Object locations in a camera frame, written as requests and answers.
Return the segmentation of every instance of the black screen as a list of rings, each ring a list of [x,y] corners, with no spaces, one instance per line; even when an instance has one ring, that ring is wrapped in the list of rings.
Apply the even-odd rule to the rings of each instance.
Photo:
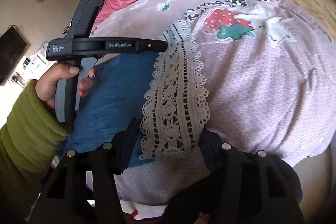
[[[26,42],[13,27],[10,27],[0,37],[0,84],[6,80],[11,70],[17,65],[26,46]]]

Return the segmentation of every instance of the green sleeve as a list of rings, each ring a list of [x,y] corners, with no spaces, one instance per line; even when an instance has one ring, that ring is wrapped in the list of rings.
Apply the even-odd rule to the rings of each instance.
[[[0,131],[0,188],[23,218],[35,202],[40,179],[65,139],[65,129],[43,106],[32,80]]]

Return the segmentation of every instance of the beige wall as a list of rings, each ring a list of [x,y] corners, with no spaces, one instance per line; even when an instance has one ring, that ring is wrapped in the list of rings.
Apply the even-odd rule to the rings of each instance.
[[[26,56],[38,51],[44,41],[62,37],[79,0],[0,0],[0,33],[16,25],[30,44]]]

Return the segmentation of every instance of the fingernail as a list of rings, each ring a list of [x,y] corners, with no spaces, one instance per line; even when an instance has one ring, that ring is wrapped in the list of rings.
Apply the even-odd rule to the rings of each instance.
[[[70,67],[69,67],[69,72],[70,72],[72,75],[76,75],[77,73],[79,73],[79,68],[74,67],[74,66],[70,66]]]

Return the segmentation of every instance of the lace trim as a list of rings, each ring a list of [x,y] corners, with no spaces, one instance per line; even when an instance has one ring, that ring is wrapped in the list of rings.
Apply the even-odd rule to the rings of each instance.
[[[204,67],[186,21],[177,20],[161,37],[168,48],[154,64],[142,107],[140,159],[185,156],[198,146],[210,118]]]

